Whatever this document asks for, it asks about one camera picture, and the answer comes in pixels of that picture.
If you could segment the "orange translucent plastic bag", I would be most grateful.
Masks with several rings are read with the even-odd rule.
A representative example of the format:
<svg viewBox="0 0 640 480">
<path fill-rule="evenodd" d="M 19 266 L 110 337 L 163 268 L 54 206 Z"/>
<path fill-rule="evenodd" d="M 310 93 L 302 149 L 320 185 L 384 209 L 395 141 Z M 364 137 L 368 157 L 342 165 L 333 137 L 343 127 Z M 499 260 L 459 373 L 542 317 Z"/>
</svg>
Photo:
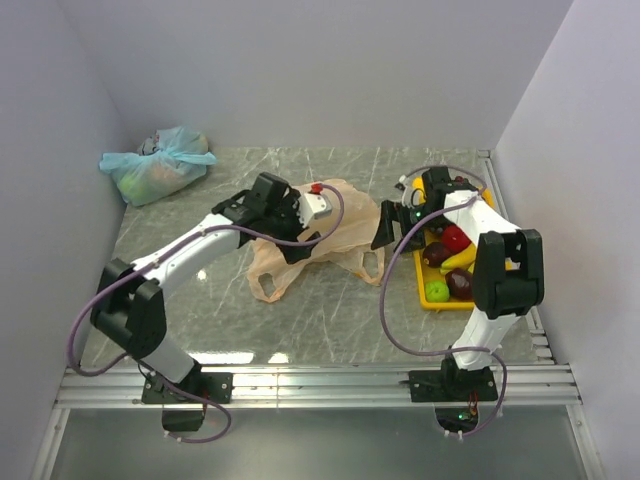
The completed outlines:
<svg viewBox="0 0 640 480">
<path fill-rule="evenodd" d="M 336 231 L 314 245 L 309 258 L 291 265 L 286 263 L 277 245 L 262 239 L 253 241 L 253 260 L 246 278 L 255 299 L 266 303 L 280 300 L 303 269 L 312 263 L 331 262 L 370 285 L 381 282 L 385 249 L 371 248 L 379 224 L 380 208 L 367 193 L 344 179 L 329 179 L 326 183 L 342 195 L 344 215 L 338 220 L 338 212 L 333 211 L 329 217 L 314 222 L 312 229 L 324 234 L 336 226 Z"/>
</svg>

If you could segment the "red fake pepper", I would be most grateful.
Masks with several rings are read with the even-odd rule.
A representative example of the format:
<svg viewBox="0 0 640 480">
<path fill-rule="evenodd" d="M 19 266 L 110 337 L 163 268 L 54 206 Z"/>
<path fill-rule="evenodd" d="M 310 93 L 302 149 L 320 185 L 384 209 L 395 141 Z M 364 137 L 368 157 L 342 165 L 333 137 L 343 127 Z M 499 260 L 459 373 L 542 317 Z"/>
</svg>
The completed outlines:
<svg viewBox="0 0 640 480">
<path fill-rule="evenodd" d="M 456 225 L 446 227 L 440 241 L 452 254 L 462 252 L 471 244 L 469 237 Z"/>
</svg>

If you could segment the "yellow fake banana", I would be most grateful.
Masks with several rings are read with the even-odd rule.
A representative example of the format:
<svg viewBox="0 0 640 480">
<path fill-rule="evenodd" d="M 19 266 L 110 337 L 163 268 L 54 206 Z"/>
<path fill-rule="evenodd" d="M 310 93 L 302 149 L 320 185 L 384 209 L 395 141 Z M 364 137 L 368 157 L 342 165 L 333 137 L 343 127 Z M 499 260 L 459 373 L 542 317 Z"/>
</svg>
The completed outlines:
<svg viewBox="0 0 640 480">
<path fill-rule="evenodd" d="M 446 275 L 456 268 L 467 270 L 475 262 L 475 259 L 476 246 L 471 243 L 464 250 L 443 261 L 440 266 L 440 273 Z"/>
</svg>

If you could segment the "green fake apple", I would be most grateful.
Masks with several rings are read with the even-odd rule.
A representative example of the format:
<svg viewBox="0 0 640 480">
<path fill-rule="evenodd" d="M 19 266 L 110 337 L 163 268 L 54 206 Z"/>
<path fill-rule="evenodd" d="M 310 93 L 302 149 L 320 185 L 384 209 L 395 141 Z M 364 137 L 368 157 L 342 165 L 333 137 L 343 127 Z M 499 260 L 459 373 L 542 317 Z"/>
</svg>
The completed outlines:
<svg viewBox="0 0 640 480">
<path fill-rule="evenodd" d="M 448 285 L 443 281 L 426 282 L 424 292 L 428 303 L 446 303 L 450 298 Z"/>
</svg>

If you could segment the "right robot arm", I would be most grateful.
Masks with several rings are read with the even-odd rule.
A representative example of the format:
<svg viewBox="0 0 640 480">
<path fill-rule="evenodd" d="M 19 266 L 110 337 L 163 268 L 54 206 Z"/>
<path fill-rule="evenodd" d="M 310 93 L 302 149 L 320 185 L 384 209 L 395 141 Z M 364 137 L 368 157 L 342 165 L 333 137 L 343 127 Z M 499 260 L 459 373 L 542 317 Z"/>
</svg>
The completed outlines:
<svg viewBox="0 0 640 480">
<path fill-rule="evenodd" d="M 409 377 L 417 401 L 454 402 L 477 393 L 495 400 L 490 364 L 508 329 L 544 298 L 542 237 L 535 229 L 522 230 L 510 223 L 483 198 L 484 189 L 469 182 L 470 174 L 454 180 L 445 166 L 421 167 L 425 200 L 413 202 L 408 176 L 397 185 L 399 202 L 383 201 L 378 230 L 371 244 L 377 250 L 392 242 L 393 225 L 407 226 L 394 253 L 400 255 L 413 237 L 429 224 L 449 223 L 462 230 L 479 250 L 479 265 L 472 277 L 474 308 L 465 330 L 448 349 L 440 351 L 439 371 L 427 381 Z"/>
</svg>

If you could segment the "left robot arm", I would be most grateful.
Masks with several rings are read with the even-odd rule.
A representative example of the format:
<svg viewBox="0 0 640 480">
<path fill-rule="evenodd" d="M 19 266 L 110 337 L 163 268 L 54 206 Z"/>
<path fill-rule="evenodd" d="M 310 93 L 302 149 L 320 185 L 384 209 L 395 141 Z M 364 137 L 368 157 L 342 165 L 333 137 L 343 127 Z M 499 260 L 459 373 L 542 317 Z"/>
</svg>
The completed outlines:
<svg viewBox="0 0 640 480">
<path fill-rule="evenodd" d="M 289 264 L 310 256 L 319 233 L 300 238 L 332 212 L 320 183 L 300 191 L 280 177 L 261 173 L 251 188 L 214 206 L 195 227 L 134 262 L 112 260 L 104 269 L 92 325 L 129 357 L 161 375 L 177 401 L 206 391 L 201 365 L 168 333 L 165 299 L 216 258 L 270 237 Z"/>
</svg>

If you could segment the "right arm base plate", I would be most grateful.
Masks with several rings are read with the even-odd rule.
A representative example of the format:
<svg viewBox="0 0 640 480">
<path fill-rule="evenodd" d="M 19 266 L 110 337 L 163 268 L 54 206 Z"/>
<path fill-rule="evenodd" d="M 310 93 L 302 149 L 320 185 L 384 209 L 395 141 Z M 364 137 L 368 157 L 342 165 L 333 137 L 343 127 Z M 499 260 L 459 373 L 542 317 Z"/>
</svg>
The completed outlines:
<svg viewBox="0 0 640 480">
<path fill-rule="evenodd" d="M 408 372 L 408 386 L 413 403 L 455 403 L 468 400 L 496 401 L 496 381 L 489 368 L 445 373 L 443 370 Z"/>
</svg>

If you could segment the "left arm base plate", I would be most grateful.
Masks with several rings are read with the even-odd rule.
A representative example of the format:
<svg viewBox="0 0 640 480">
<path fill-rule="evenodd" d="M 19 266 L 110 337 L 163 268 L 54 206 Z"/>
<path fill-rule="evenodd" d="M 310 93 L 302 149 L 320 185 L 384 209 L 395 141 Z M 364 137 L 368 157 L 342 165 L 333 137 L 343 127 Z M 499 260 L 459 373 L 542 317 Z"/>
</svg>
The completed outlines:
<svg viewBox="0 0 640 480">
<path fill-rule="evenodd" d="M 160 375 L 148 376 L 142 390 L 143 404 L 185 404 L 200 399 L 218 404 L 231 401 L 233 374 L 231 372 L 199 372 L 189 375 L 178 384 L 165 380 Z"/>
</svg>

